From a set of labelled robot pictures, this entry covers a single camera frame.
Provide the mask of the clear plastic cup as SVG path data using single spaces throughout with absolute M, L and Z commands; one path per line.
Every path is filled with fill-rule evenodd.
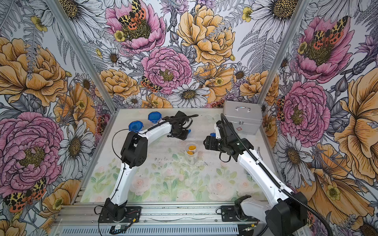
M 195 164 L 198 161 L 197 145 L 195 143 L 188 143 L 185 146 L 184 157 L 189 164 Z

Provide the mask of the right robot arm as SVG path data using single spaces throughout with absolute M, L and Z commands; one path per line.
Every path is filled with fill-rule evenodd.
M 266 224 L 275 236 L 300 235 L 307 225 L 307 200 L 294 194 L 263 162 L 254 146 L 240 138 L 233 125 L 221 114 L 215 124 L 215 136 L 207 136 L 206 150 L 227 154 L 252 177 L 265 195 L 267 202 L 244 195 L 234 202 L 235 216 L 240 221 L 255 218 Z

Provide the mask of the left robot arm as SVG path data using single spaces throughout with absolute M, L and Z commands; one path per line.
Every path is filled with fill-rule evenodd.
M 138 126 L 143 127 L 143 123 L 140 121 L 129 125 L 129 133 L 119 156 L 122 168 L 110 197 L 106 199 L 101 209 L 98 223 L 123 222 L 127 219 L 126 205 L 129 190 L 138 167 L 147 159 L 148 146 L 163 136 L 185 140 L 190 132 L 193 118 L 196 117 L 198 114 L 186 115 L 181 111 L 174 116 L 166 117 L 159 112 L 151 112 L 148 120 L 154 124 L 152 127 L 141 130 Z

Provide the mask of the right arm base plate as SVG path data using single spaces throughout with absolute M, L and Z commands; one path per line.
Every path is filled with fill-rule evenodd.
M 220 206 L 220 212 L 216 210 L 216 213 L 221 216 L 222 222 L 259 222 L 254 217 L 238 214 L 234 206 Z

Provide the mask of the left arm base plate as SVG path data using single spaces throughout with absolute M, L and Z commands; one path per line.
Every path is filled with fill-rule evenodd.
M 115 211 L 103 208 L 98 223 L 138 223 L 141 210 L 140 206 L 125 206 Z

